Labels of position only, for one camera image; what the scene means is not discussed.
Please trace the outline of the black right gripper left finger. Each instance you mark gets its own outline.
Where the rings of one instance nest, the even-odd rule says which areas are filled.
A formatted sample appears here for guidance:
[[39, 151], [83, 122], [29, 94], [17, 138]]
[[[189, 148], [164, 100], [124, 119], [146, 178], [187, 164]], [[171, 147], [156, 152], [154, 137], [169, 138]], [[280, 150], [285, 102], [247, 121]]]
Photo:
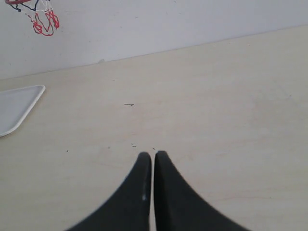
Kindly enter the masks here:
[[123, 183], [96, 211], [70, 231], [148, 231], [152, 160], [140, 153]]

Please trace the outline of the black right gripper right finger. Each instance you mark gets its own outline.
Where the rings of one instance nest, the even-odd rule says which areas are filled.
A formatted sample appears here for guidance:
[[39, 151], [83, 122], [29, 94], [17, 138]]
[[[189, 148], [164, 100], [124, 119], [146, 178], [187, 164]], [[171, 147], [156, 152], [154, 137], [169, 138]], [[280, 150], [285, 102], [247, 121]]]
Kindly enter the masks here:
[[185, 181], [167, 152], [154, 159], [154, 213], [158, 231], [245, 231]]

